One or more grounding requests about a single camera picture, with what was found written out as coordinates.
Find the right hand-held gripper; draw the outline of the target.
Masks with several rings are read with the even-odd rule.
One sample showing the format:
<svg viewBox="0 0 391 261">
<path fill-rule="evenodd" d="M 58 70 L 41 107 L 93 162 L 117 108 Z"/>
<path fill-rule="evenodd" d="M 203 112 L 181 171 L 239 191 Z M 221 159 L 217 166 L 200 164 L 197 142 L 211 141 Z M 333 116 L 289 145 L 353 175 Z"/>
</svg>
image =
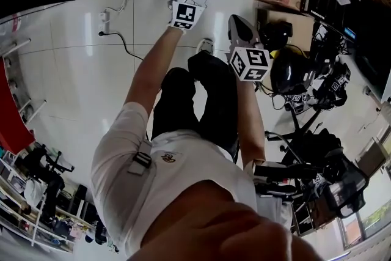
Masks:
<svg viewBox="0 0 391 261">
<path fill-rule="evenodd" d="M 228 66 L 240 81 L 262 82 L 269 73 L 272 58 L 264 49 L 257 29 L 239 15 L 228 19 L 230 54 Z"/>
</svg>

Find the person's right forearm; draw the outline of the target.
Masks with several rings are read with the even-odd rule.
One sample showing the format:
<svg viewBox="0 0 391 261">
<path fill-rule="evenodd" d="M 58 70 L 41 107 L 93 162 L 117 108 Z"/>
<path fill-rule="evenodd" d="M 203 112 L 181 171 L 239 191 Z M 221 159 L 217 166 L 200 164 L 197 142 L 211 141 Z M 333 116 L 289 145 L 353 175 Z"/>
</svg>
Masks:
<svg viewBox="0 0 391 261">
<path fill-rule="evenodd" d="M 254 161 L 265 161 L 265 130 L 255 87 L 252 82 L 236 80 L 238 97 L 238 136 L 243 168 Z"/>
</svg>

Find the person's left forearm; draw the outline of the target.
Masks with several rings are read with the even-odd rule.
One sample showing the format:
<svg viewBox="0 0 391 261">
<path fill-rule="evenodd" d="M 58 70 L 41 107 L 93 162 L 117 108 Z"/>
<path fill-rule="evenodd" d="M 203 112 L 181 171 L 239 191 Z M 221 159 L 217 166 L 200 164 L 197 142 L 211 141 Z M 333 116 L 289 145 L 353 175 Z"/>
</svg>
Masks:
<svg viewBox="0 0 391 261">
<path fill-rule="evenodd" d="M 133 77 L 125 103 L 135 102 L 150 114 L 183 31 L 168 27 L 144 57 Z"/>
</svg>

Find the person's white shoe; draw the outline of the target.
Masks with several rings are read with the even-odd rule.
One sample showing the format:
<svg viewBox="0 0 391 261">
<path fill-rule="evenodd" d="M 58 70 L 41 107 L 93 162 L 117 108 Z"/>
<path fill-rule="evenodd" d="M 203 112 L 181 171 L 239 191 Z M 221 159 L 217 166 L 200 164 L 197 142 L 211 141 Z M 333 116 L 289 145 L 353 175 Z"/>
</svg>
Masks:
<svg viewBox="0 0 391 261">
<path fill-rule="evenodd" d="M 201 41 L 197 45 L 196 53 L 200 53 L 202 51 L 210 55 L 214 55 L 214 41 L 208 38 L 201 39 Z"/>
</svg>

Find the flat cardboard sheet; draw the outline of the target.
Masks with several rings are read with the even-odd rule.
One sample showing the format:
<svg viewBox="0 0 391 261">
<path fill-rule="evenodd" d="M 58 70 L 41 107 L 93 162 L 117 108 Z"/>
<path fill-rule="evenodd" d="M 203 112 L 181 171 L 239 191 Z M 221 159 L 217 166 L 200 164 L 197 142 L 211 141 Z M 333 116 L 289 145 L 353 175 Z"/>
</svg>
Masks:
<svg viewBox="0 0 391 261">
<path fill-rule="evenodd" d="M 258 8 L 256 10 L 257 26 L 261 28 L 268 23 L 286 22 L 292 25 L 292 35 L 287 38 L 289 45 L 294 45 L 308 52 L 312 44 L 314 19 L 304 15 L 276 10 Z"/>
</svg>

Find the black helmet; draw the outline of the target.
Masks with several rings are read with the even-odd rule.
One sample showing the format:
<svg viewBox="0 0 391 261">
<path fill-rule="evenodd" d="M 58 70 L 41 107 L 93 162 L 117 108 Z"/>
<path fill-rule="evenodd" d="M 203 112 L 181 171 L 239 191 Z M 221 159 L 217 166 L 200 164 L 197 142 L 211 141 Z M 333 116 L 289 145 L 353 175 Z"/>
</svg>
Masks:
<svg viewBox="0 0 391 261">
<path fill-rule="evenodd" d="M 310 87 L 315 74 L 315 64 L 310 59 L 284 47 L 272 63 L 271 87 L 281 95 L 303 94 Z"/>
</svg>

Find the spare gripper device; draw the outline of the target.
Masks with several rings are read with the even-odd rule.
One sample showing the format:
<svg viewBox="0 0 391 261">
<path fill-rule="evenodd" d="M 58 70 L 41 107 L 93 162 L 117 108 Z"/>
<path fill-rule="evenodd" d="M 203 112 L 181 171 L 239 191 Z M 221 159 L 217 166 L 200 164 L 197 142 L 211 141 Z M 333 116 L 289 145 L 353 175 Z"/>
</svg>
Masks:
<svg viewBox="0 0 391 261">
<path fill-rule="evenodd" d="M 347 100 L 346 85 L 350 81 L 351 71 L 346 64 L 337 62 L 333 72 L 326 77 L 318 90 L 313 91 L 317 100 L 316 109 L 330 110 L 343 106 Z"/>
<path fill-rule="evenodd" d="M 293 108 L 295 114 L 300 114 L 309 108 L 308 100 L 310 95 L 307 92 L 304 92 L 299 95 L 287 95 L 287 101 L 290 106 Z"/>
</svg>

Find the person's black trousers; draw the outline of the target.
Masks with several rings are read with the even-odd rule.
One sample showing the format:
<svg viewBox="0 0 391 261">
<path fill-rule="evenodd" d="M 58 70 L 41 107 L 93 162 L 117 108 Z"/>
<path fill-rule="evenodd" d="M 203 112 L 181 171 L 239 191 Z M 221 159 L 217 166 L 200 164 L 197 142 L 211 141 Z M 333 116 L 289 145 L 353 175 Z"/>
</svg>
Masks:
<svg viewBox="0 0 391 261">
<path fill-rule="evenodd" d="M 194 113 L 195 82 L 207 92 L 201 119 Z M 236 76 L 217 57 L 201 51 L 188 59 L 188 69 L 175 67 L 165 75 L 153 113 L 152 139 L 163 133 L 192 130 L 231 156 L 238 144 Z"/>
</svg>

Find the white power strip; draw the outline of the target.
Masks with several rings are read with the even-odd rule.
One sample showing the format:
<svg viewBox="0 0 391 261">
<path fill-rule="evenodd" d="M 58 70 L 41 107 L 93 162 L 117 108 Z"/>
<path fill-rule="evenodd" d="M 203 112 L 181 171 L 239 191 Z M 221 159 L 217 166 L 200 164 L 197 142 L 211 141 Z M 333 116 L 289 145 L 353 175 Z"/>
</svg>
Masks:
<svg viewBox="0 0 391 261">
<path fill-rule="evenodd" d="M 109 32 L 109 22 L 110 22 L 110 13 L 107 10 L 100 12 L 99 14 L 99 23 L 98 31 L 103 33 Z"/>
</svg>

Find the dark monitor screen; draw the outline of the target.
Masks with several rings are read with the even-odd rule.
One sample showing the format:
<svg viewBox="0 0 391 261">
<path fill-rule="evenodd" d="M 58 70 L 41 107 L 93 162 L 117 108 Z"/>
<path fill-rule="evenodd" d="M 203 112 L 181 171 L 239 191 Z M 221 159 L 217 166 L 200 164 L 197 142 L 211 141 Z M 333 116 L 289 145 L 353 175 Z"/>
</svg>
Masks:
<svg viewBox="0 0 391 261">
<path fill-rule="evenodd" d="M 391 101 L 391 46 L 379 50 L 360 46 L 354 60 L 376 98 L 381 103 Z"/>
</svg>

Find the black office chair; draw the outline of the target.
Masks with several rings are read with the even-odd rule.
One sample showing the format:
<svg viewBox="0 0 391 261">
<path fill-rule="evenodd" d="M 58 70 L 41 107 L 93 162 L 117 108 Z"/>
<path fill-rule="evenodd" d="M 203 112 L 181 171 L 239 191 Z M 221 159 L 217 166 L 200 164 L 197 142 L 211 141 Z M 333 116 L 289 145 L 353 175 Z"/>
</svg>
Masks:
<svg viewBox="0 0 391 261">
<path fill-rule="evenodd" d="M 283 199 L 305 205 L 324 196 L 331 212 L 347 218 L 365 205 L 369 178 L 345 156 L 339 138 L 327 129 L 319 133 L 309 130 L 320 112 L 317 110 L 303 127 L 293 115 L 292 133 L 265 133 L 269 142 L 282 141 L 280 150 L 285 152 L 282 162 L 267 177 L 268 186 L 277 186 L 280 178 L 294 180 L 292 191 L 284 192 Z"/>
</svg>

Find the person's white shirt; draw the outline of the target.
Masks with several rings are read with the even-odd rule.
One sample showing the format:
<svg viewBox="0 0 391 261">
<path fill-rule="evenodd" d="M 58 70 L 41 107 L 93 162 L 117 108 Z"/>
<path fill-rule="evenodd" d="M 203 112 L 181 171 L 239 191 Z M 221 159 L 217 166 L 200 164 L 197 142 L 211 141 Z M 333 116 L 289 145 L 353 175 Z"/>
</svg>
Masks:
<svg viewBox="0 0 391 261">
<path fill-rule="evenodd" d="M 205 180 L 226 189 L 233 200 L 260 216 L 290 228 L 291 206 L 255 192 L 248 169 L 239 168 L 224 149 L 191 130 L 145 140 L 143 106 L 123 106 L 100 141 L 92 161 L 91 189 L 97 212 L 113 243 L 127 256 L 159 214 L 184 190 Z"/>
</svg>

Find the person's chin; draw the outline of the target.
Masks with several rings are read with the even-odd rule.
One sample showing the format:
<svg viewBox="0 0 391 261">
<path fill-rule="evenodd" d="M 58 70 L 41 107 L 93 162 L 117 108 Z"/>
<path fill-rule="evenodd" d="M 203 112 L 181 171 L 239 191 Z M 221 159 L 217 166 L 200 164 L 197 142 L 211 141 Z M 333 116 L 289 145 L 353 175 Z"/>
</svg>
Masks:
<svg viewBox="0 0 391 261">
<path fill-rule="evenodd" d="M 209 180 L 184 190 L 127 261 L 324 261 L 283 226 Z"/>
</svg>

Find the red tablecloth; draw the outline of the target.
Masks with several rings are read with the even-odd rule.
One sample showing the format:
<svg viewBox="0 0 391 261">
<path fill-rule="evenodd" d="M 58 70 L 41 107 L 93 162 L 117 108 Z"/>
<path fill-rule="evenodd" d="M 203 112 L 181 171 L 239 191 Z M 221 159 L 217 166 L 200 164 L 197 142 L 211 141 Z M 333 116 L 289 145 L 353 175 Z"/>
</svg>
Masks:
<svg viewBox="0 0 391 261">
<path fill-rule="evenodd" d="M 26 127 L 17 110 L 8 85 L 5 63 L 0 57 L 0 144 L 17 155 L 34 141 L 34 135 Z"/>
</svg>

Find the white shelf rack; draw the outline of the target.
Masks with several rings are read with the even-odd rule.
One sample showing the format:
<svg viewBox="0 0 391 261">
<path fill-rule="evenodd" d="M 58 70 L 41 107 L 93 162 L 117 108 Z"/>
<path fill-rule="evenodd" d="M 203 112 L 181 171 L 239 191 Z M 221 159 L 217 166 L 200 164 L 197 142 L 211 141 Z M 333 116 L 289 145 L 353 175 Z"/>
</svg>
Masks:
<svg viewBox="0 0 391 261">
<path fill-rule="evenodd" d="M 43 195 L 36 206 L 26 202 L 22 191 L 24 176 L 0 159 L 0 226 L 26 240 L 32 247 L 72 254 L 75 244 L 90 232 L 95 224 L 83 220 L 87 202 L 77 201 L 76 213 L 62 204 L 56 207 L 51 225 L 42 220 Z"/>
</svg>

